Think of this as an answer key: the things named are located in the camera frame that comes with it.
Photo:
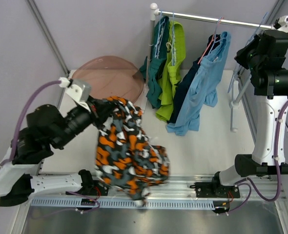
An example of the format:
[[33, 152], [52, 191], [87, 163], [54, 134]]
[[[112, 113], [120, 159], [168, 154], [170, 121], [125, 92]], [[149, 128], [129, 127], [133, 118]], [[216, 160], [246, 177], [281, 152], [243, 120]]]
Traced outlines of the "blue wire hanger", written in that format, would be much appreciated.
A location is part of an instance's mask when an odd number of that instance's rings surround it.
[[[253, 34], [251, 35], [251, 37], [247, 40], [245, 46], [247, 46], [248, 43], [252, 41], [253, 36], [256, 35], [256, 33], [259, 31], [261, 24], [265, 23], [265, 21], [266, 21], [266, 19], [267, 19], [267, 15], [268, 15], [268, 12], [266, 12], [266, 13], [264, 14], [264, 16], [263, 16], [263, 18], [262, 18], [259, 26], [255, 29], [254, 33], [253, 33]], [[234, 70], [233, 70], [233, 74], [232, 74], [232, 77], [231, 77], [231, 80], [230, 80], [230, 83], [229, 83], [229, 86], [228, 86], [228, 90], [227, 90], [228, 93], [231, 91], [231, 89], [232, 89], [232, 87], [233, 87], [233, 84], [234, 84], [234, 81], [235, 81], [235, 79], [236, 79], [236, 74], [237, 74], [240, 70], [241, 70], [241, 66], [237, 64], [237, 65], [235, 66]]]

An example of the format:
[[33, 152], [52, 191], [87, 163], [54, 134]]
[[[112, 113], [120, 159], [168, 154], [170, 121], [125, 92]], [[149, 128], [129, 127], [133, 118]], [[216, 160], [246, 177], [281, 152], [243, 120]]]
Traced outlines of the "orange camouflage shorts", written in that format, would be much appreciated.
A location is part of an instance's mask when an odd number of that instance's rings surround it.
[[164, 184], [170, 175], [166, 149], [152, 145], [142, 128], [140, 107], [122, 97], [108, 97], [113, 113], [98, 129], [95, 170], [100, 183], [125, 192], [140, 207], [151, 186]]

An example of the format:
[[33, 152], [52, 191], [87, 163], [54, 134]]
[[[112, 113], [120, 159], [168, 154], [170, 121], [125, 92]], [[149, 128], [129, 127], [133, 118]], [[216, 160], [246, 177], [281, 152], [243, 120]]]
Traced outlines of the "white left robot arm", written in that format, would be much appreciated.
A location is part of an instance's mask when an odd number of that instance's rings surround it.
[[106, 99], [89, 97], [87, 108], [77, 105], [65, 117], [51, 104], [38, 107], [26, 116], [27, 126], [19, 128], [0, 163], [0, 207], [20, 205], [39, 194], [81, 192], [90, 194], [94, 181], [88, 170], [64, 176], [35, 176], [31, 171], [52, 148], [62, 150], [90, 125], [102, 127], [115, 109]]

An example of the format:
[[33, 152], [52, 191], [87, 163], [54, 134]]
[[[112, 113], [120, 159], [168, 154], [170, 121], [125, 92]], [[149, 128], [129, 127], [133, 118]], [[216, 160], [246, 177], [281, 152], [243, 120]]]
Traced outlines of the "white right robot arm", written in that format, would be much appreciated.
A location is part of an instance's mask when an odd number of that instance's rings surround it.
[[257, 135], [252, 154], [238, 154], [234, 165], [217, 172], [211, 192], [223, 196], [250, 176], [275, 175], [277, 194], [281, 176], [288, 175], [284, 155], [285, 123], [288, 112], [288, 70], [283, 68], [288, 50], [288, 29], [270, 29], [255, 35], [240, 49], [236, 62], [248, 69], [257, 104]]

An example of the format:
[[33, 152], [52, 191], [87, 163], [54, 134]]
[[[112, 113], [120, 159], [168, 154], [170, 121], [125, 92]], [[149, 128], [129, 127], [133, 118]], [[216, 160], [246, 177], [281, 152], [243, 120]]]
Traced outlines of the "teal green shorts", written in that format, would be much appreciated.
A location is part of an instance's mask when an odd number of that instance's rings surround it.
[[169, 39], [169, 17], [164, 16], [164, 28], [163, 36], [160, 44], [159, 58], [154, 58], [154, 46], [157, 39], [157, 24], [154, 28], [153, 44], [151, 48], [150, 64], [147, 65], [147, 59], [144, 60], [144, 64], [140, 67], [140, 72], [144, 79], [148, 76], [148, 93], [146, 95], [148, 101], [153, 108], [160, 108], [161, 100], [159, 99], [162, 93], [162, 88], [158, 83], [158, 80], [162, 78], [165, 62], [167, 60], [167, 48], [166, 43]]

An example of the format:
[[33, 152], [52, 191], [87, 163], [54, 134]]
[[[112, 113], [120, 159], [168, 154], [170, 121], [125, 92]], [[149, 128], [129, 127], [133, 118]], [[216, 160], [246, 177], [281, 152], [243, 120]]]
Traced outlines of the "light blue shorts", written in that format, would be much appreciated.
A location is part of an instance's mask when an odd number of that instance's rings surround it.
[[203, 57], [189, 87], [176, 123], [168, 123], [166, 126], [168, 133], [185, 136], [188, 131], [198, 131], [203, 105], [215, 107], [218, 102], [216, 87], [222, 79], [230, 43], [230, 32], [216, 35], [211, 52]]

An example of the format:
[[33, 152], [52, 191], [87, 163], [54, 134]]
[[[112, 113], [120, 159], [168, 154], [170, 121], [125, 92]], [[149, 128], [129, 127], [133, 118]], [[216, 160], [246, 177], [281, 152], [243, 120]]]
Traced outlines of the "lime green shorts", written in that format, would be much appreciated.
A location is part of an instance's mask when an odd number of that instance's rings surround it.
[[169, 25], [169, 39], [167, 44], [170, 46], [170, 51], [167, 52], [167, 60], [165, 62], [162, 78], [158, 81], [162, 88], [162, 93], [159, 96], [161, 106], [156, 111], [156, 117], [164, 122], [170, 120], [173, 112], [173, 99], [176, 93], [178, 84], [181, 81], [180, 66], [186, 57], [185, 49], [185, 32], [183, 26], [175, 21], [175, 51], [176, 63], [171, 65], [171, 26]]

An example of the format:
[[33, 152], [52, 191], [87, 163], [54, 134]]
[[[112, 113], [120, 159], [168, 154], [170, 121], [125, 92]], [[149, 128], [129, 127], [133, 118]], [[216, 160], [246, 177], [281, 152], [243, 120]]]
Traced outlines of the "navy blue shorts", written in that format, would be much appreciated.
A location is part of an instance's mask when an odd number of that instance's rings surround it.
[[181, 110], [181, 107], [183, 105], [184, 99], [187, 95], [187, 92], [189, 90], [189, 87], [196, 75], [196, 72], [198, 71], [200, 65], [198, 64], [201, 57], [197, 58], [195, 61], [193, 61], [193, 64], [188, 71], [188, 73], [184, 76], [183, 80], [178, 85], [178, 88], [176, 89], [176, 94], [173, 99], [173, 112], [171, 114], [170, 120], [167, 121], [167, 123], [176, 123], [176, 120], [178, 118], [179, 112]]

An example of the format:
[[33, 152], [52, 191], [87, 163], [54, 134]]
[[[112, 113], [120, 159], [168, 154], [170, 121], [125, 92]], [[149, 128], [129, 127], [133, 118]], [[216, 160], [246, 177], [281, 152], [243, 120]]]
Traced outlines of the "blue hanger under teal shorts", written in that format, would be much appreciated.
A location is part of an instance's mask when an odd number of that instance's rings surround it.
[[160, 16], [160, 20], [157, 23], [157, 39], [154, 46], [155, 52], [154, 52], [154, 58], [159, 58], [159, 51], [160, 51], [160, 44], [163, 36], [163, 28], [164, 28], [164, 17]]

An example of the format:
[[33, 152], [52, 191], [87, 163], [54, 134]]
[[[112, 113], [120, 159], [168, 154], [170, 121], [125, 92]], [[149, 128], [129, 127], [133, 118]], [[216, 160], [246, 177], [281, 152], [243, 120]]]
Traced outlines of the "pink translucent plastic basin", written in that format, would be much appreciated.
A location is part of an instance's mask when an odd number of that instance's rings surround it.
[[95, 58], [77, 69], [72, 78], [90, 84], [90, 95], [97, 99], [118, 96], [136, 102], [144, 88], [140, 70], [118, 56]]

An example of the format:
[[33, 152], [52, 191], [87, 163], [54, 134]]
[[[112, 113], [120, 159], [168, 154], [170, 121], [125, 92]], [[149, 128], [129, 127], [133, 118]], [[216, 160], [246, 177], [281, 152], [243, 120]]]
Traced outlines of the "silver clothes rack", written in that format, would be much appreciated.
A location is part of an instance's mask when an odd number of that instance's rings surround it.
[[[173, 12], [166, 12], [166, 11], [160, 10], [156, 3], [151, 3], [150, 5], [150, 36], [149, 36], [149, 44], [148, 44], [147, 65], [150, 64], [151, 48], [153, 44], [153, 35], [154, 35], [156, 17], [157, 16], [172, 17], [172, 13]], [[210, 22], [210, 23], [215, 23], [215, 24], [218, 21], [218, 18], [199, 16], [199, 15], [189, 15], [189, 14], [175, 13], [175, 12], [174, 12], [174, 18]], [[228, 19], [223, 19], [220, 24], [233, 25], [233, 26], [239, 26], [239, 27], [248, 27], [248, 28], [254, 28], [254, 29], [256, 29], [259, 26], [259, 24], [256, 24], [256, 23], [248, 23], [248, 22], [234, 21], [234, 20], [228, 20]], [[272, 25], [261, 24], [259, 30], [268, 30], [268, 29], [274, 29], [273, 24]], [[238, 81], [239, 78], [240, 78], [240, 71], [236, 74], [236, 79], [230, 91], [231, 97], [232, 97], [232, 100], [229, 103], [229, 107], [231, 109], [230, 130], [232, 132], [238, 131], [237, 114], [239, 113], [240, 102], [242, 101], [242, 98], [250, 82], [249, 80], [245, 81], [244, 84], [239, 87], [240, 90], [238, 92], [235, 92], [234, 86], [235, 84], [238, 84], [238, 85], [240, 84]], [[147, 93], [148, 92], [148, 76], [146, 76], [145, 85], [146, 87], [144, 89], [144, 92]]]

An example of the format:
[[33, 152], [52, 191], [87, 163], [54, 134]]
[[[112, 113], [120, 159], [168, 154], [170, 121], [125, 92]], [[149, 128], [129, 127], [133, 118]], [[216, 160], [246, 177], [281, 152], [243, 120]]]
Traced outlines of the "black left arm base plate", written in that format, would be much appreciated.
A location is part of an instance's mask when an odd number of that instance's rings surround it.
[[102, 186], [98, 180], [94, 180], [91, 184], [83, 185], [76, 193], [80, 195], [108, 196], [108, 191], [107, 187]]

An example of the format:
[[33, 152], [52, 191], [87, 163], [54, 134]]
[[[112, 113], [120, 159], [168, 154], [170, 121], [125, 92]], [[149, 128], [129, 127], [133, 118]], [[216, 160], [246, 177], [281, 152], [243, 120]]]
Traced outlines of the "aluminium mounting rail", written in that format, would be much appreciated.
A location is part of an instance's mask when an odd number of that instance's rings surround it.
[[[262, 201], [255, 188], [267, 197], [272, 198], [276, 194], [277, 181], [270, 176], [253, 177], [245, 179], [237, 185], [240, 198], [198, 198], [193, 189], [189, 186], [195, 182], [211, 182], [211, 177], [199, 176], [174, 176], [166, 184], [149, 188], [149, 196], [143, 209], [170, 209], [170, 210], [226, 210], [235, 202], [242, 201]], [[96, 207], [100, 208], [140, 208], [126, 194], [112, 188], [108, 191], [108, 196], [100, 196], [98, 203], [91, 200], [90, 195], [85, 197], [76, 195], [43, 195], [36, 196], [31, 201], [32, 207], [53, 207], [88, 210]]]

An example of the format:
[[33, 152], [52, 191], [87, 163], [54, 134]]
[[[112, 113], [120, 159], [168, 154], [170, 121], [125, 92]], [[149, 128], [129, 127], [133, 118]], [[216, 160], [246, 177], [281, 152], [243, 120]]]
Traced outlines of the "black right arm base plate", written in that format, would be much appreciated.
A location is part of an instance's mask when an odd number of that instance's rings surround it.
[[240, 198], [235, 186], [223, 186], [213, 182], [195, 182], [189, 186], [198, 198]]

